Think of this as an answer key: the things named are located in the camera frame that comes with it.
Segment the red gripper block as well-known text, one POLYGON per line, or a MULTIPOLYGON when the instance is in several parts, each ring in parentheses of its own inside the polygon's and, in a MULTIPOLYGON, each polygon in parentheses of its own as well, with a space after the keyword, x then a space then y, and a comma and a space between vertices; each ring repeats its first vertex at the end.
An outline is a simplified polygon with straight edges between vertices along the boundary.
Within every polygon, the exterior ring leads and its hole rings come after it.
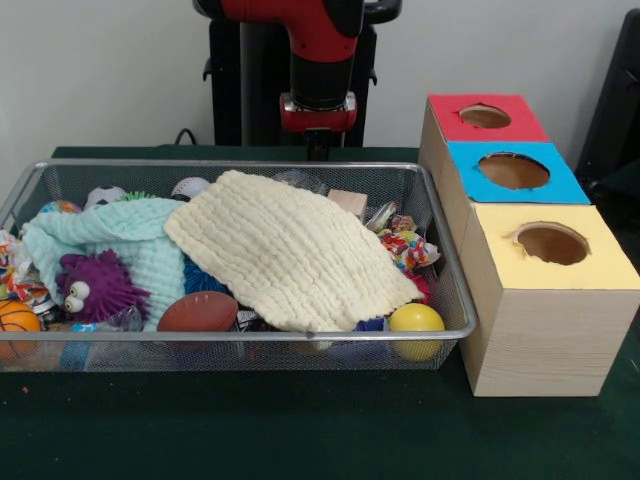
POLYGON ((281 94, 279 106, 282 128, 287 132, 305 132, 308 161, 326 161, 331 148, 331 132, 350 130, 357 117, 357 100, 352 91, 337 109, 307 109, 297 104, 288 92, 281 94))

